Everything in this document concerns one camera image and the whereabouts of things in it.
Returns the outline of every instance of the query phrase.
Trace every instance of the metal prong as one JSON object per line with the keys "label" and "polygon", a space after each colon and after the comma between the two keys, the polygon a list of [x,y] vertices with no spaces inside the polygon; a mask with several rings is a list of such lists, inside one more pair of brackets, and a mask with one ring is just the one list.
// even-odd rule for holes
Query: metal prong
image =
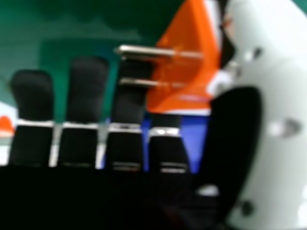
{"label": "metal prong", "polygon": [[139,86],[145,88],[156,87],[158,82],[153,80],[143,80],[143,79],[136,79],[136,78],[122,78],[119,81],[120,85],[127,85],[127,86]]}
{"label": "metal prong", "polygon": [[114,52],[126,58],[136,60],[155,60],[159,57],[171,58],[176,54],[172,49],[131,45],[121,45]]}

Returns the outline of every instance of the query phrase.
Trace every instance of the green mat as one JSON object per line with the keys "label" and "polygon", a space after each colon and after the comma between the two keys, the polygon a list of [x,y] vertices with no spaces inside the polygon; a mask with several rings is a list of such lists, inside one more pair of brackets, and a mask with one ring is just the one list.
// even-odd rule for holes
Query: green mat
{"label": "green mat", "polygon": [[[0,0],[0,101],[15,105],[8,87],[20,69],[48,71],[55,83],[56,121],[65,117],[71,58],[110,61],[103,105],[110,113],[119,44],[154,45],[183,0]],[[307,12],[307,1],[296,0]]]}

